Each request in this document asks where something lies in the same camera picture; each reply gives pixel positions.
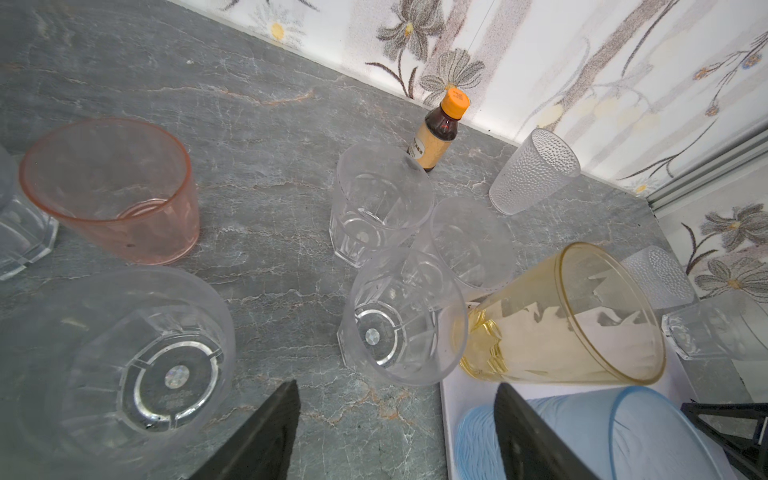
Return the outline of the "yellow plastic cup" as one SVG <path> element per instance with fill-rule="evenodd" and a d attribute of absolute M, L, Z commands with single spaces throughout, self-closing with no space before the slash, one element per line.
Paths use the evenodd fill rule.
<path fill-rule="evenodd" d="M 461 368 L 510 383 L 650 385 L 666 348 L 655 312 L 625 267 L 576 242 L 468 313 Z"/>

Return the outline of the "blue plastic cup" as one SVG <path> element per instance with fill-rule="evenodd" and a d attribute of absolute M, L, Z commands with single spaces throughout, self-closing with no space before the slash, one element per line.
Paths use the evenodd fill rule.
<path fill-rule="evenodd" d="M 647 387 L 526 400 L 598 479 L 720 479 L 695 427 L 666 397 Z M 471 409 L 454 436 L 463 479 L 507 479 L 493 403 Z"/>

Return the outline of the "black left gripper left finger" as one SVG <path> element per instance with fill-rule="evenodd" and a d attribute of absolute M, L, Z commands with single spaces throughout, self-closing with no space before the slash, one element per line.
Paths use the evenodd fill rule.
<path fill-rule="evenodd" d="M 191 479 L 285 479 L 300 409 L 297 382 L 282 383 Z"/>

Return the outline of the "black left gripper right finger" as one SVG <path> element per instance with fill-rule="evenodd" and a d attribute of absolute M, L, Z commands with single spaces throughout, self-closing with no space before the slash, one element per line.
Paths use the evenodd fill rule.
<path fill-rule="evenodd" d="M 510 384 L 499 384 L 493 414 L 507 479 L 598 479 Z"/>

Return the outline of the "teal plastic cup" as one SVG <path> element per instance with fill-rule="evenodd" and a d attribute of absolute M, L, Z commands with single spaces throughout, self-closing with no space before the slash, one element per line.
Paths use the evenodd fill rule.
<path fill-rule="evenodd" d="M 142 477 L 210 419 L 235 357 L 226 302 L 180 269 L 58 288 L 1 323 L 2 477 Z"/>

